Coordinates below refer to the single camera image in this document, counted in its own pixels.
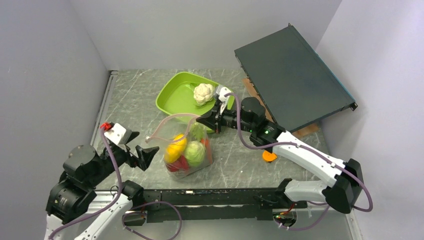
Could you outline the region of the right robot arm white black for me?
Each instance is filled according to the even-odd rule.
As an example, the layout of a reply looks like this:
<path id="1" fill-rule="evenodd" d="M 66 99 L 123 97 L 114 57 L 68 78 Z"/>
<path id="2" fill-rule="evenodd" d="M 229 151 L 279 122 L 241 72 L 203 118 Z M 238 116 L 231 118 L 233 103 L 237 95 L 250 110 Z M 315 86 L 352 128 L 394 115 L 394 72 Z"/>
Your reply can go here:
<path id="1" fill-rule="evenodd" d="M 236 99 L 236 109 L 229 110 L 227 104 L 217 99 L 207 113 L 196 119 L 200 124 L 216 133 L 222 127 L 249 132 L 252 145 L 240 140 L 249 149 L 266 150 L 284 157 L 308 170 L 318 180 L 297 181 L 284 179 L 276 189 L 276 203 L 287 208 L 294 202 L 309 201 L 328 204 L 334 210 L 349 214 L 353 209 L 359 210 L 356 202 L 366 189 L 361 164 L 350 159 L 344 161 L 325 154 L 302 142 L 288 130 L 266 118 L 266 110 L 255 97 Z"/>

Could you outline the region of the green toy cabbage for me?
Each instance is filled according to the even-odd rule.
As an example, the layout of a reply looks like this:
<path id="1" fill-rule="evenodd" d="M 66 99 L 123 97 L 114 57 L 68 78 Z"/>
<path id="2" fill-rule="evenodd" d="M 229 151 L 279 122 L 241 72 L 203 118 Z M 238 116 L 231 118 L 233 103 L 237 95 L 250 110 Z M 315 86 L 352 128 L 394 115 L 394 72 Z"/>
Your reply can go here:
<path id="1" fill-rule="evenodd" d="M 205 158 L 206 147 L 199 141 L 188 142 L 183 156 L 190 167 L 198 167 Z"/>

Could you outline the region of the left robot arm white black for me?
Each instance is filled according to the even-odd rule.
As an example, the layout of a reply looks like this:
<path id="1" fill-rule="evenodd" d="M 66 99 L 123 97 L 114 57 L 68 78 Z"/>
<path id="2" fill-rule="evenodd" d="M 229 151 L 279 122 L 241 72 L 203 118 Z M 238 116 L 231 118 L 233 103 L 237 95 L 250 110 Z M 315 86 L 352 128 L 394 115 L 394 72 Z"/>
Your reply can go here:
<path id="1" fill-rule="evenodd" d="M 92 145 L 78 145 L 63 163 L 59 182 L 50 190 L 46 204 L 46 240 L 99 240 L 106 228 L 128 210 L 146 204 L 144 188 L 122 180 L 119 167 L 127 164 L 143 171 L 159 151 L 158 146 L 127 146 L 139 132 L 100 129 L 104 143 L 98 154 Z"/>

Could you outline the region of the clear zip top bag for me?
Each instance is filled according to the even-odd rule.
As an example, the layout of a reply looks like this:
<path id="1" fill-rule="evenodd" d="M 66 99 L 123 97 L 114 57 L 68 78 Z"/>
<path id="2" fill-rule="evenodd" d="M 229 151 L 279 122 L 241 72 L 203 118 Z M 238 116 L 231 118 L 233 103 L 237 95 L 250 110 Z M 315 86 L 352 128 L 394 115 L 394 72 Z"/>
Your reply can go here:
<path id="1" fill-rule="evenodd" d="M 145 142 L 159 155 L 173 179 L 182 179 L 214 163 L 207 127 L 193 113 L 165 117 Z"/>

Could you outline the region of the green toy celery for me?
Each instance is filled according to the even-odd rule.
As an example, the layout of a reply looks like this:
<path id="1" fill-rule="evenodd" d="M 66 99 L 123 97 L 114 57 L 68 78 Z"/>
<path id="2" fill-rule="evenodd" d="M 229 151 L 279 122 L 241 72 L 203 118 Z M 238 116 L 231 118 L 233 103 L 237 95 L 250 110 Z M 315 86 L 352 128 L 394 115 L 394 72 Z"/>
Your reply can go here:
<path id="1" fill-rule="evenodd" d="M 189 133 L 193 140 L 200 142 L 202 139 L 205 138 L 205 135 L 207 134 L 207 128 L 201 123 L 194 122 L 190 126 Z"/>

